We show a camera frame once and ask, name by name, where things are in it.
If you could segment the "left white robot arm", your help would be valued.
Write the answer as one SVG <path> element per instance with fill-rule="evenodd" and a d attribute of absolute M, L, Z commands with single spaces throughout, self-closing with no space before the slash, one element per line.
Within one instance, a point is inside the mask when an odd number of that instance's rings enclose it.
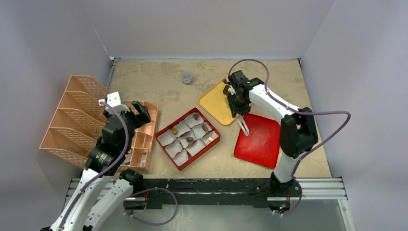
<path fill-rule="evenodd" d="M 102 189 L 124 162 L 125 154 L 131 148 L 135 129 L 151 122 L 148 107 L 139 101 L 131 103 L 137 110 L 136 114 L 125 103 L 112 103 L 105 99 L 100 100 L 99 104 L 105 107 L 103 115 L 107 119 L 102 134 L 88 155 L 73 196 L 57 220 L 43 228 L 45 231 L 84 229 L 86 218 Z"/>

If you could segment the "metal serving tongs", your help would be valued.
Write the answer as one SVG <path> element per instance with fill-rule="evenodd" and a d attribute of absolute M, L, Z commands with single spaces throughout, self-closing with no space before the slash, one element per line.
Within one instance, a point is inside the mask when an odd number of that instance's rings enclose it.
<path fill-rule="evenodd" d="M 249 131 L 249 128 L 248 128 L 248 126 L 247 126 L 247 124 L 246 124 L 246 122 L 245 122 L 243 116 L 242 116 L 242 115 L 237 115 L 237 116 L 236 116 L 236 120 L 237 120 L 237 122 L 239 123 L 240 128 L 241 128 L 241 130 L 243 131 L 243 133 L 245 134 L 245 136 L 249 136 L 249 135 L 250 135 L 250 131 Z"/>

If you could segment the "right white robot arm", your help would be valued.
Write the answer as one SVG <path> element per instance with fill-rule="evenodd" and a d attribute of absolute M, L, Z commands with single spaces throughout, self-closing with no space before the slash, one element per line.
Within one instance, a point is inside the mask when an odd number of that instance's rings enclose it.
<path fill-rule="evenodd" d="M 280 126 L 280 148 L 283 152 L 279 163 L 270 177 L 270 190 L 281 196 L 294 184 L 297 161 L 311 151 L 318 142 L 316 123 L 308 107 L 297 108 L 273 93 L 259 78 L 248 79 L 239 70 L 226 80 L 229 91 L 226 93 L 232 117 L 238 119 L 245 135 L 249 129 L 243 116 L 256 104 L 271 115 Z"/>

